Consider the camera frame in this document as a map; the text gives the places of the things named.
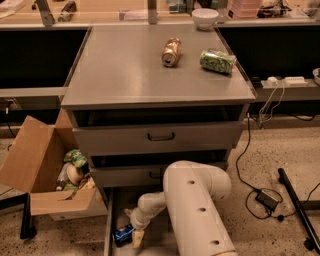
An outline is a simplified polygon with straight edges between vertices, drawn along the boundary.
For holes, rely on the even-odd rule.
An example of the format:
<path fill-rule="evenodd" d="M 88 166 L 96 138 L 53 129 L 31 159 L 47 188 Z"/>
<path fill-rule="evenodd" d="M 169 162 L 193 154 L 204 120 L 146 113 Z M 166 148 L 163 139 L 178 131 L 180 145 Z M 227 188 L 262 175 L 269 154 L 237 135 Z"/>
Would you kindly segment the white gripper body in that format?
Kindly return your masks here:
<path fill-rule="evenodd" d="M 150 217 L 139 208 L 134 208 L 130 214 L 130 223 L 136 230 L 146 229 L 150 221 Z"/>

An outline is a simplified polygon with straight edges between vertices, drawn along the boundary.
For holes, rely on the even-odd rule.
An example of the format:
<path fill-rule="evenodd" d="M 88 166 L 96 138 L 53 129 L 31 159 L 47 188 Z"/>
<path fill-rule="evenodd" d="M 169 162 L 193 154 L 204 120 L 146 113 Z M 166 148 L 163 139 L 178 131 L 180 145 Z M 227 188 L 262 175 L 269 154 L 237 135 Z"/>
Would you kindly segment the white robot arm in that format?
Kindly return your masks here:
<path fill-rule="evenodd" d="M 142 195 L 126 214 L 134 227 L 133 241 L 159 213 L 167 210 L 180 256 L 238 256 L 214 205 L 231 191 L 229 175 L 219 167 L 192 161 L 170 164 L 161 192 Z"/>

